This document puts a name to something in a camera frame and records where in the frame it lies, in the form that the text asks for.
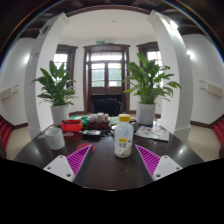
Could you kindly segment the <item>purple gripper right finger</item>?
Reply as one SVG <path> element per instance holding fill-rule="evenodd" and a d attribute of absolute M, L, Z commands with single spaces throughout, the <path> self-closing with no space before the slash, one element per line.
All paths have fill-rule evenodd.
<path fill-rule="evenodd" d="M 146 170 L 154 181 L 182 169 L 182 167 L 168 155 L 159 156 L 142 146 L 135 145 L 135 147 L 140 154 Z"/>

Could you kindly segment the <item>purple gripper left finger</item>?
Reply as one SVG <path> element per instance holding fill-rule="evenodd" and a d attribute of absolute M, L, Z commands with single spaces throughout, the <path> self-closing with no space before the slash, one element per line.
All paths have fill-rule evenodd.
<path fill-rule="evenodd" d="M 44 167 L 44 170 L 73 182 L 90 151 L 92 151 L 91 146 L 77 150 L 68 156 L 59 155 Z"/>

